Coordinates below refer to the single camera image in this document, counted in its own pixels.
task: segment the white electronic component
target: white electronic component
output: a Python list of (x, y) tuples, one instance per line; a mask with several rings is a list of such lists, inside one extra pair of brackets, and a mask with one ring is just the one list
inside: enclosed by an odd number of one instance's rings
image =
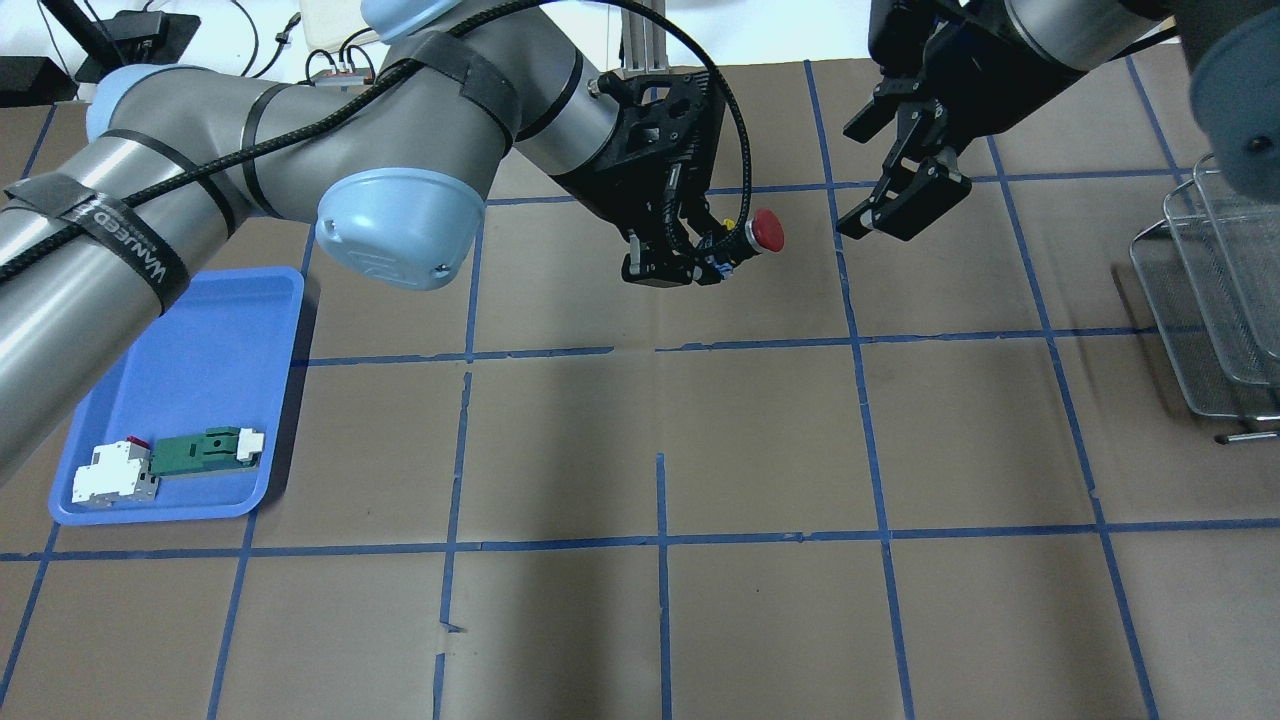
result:
[(255, 455), (261, 455), (264, 447), (266, 447), (266, 433), (253, 428), (241, 428), (239, 438), (236, 441), (236, 460), (248, 462)]
[(122, 439), (93, 448), (93, 460), (76, 469), (72, 502), (84, 507), (110, 507), (119, 500), (151, 501), (159, 482), (151, 474), (151, 448)]

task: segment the red button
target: red button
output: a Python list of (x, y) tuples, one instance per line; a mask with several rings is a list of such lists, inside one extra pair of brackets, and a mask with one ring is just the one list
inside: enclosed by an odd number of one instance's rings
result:
[(755, 213), (755, 219), (751, 220), (751, 237), (755, 238), (756, 245), (769, 252), (778, 252), (787, 242), (786, 233), (782, 231), (782, 220), (773, 214), (773, 210), (765, 209)]

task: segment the green terminal block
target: green terminal block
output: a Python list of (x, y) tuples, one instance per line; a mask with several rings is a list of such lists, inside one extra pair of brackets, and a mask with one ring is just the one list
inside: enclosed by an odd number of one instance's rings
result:
[(151, 474), (161, 478), (246, 470), (257, 465), (265, 436), (252, 428), (209, 428), (204, 434), (156, 441)]

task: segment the white wall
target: white wall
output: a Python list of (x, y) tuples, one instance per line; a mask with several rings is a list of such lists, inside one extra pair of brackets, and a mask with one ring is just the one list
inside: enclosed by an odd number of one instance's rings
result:
[[(143, 0), (92, 0), (104, 18), (118, 10), (137, 10)], [(303, 61), (314, 45), (326, 45), (364, 27), (360, 0), (242, 0), (257, 23), (261, 49), (255, 70), (275, 50), (274, 36), (300, 9), (293, 42), (268, 78), (294, 82), (303, 77)], [(696, 38), (717, 63), (724, 65), (823, 60), (867, 56), (867, 14), (870, 0), (667, 0), (667, 15)], [(250, 58), (252, 33), (244, 17), (225, 0), (156, 0), (152, 9), (200, 15), (204, 24), (183, 55), (184, 63), (239, 73)], [(617, 64), (621, 10), (591, 3), (553, 3), (547, 8), (596, 67)], [(72, 73), (84, 53), (50, 18), (54, 38)], [(375, 61), (379, 45), (369, 46)], [(696, 60), (675, 40), (668, 41), (671, 61), (695, 65)], [(47, 55), (54, 46), (41, 20), (36, 0), (0, 0), (0, 54)], [(90, 95), (92, 88), (86, 88)]]

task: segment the blue tray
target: blue tray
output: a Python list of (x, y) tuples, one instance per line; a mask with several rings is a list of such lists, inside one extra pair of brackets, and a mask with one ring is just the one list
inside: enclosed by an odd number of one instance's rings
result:
[[(200, 273), (191, 287), (76, 409), (49, 512), (65, 525), (234, 518), (266, 493), (302, 310), (293, 268)], [(207, 478), (160, 480), (151, 502), (73, 505), (72, 478), (93, 447), (136, 436), (202, 433), (219, 425), (266, 433), (257, 466)]]

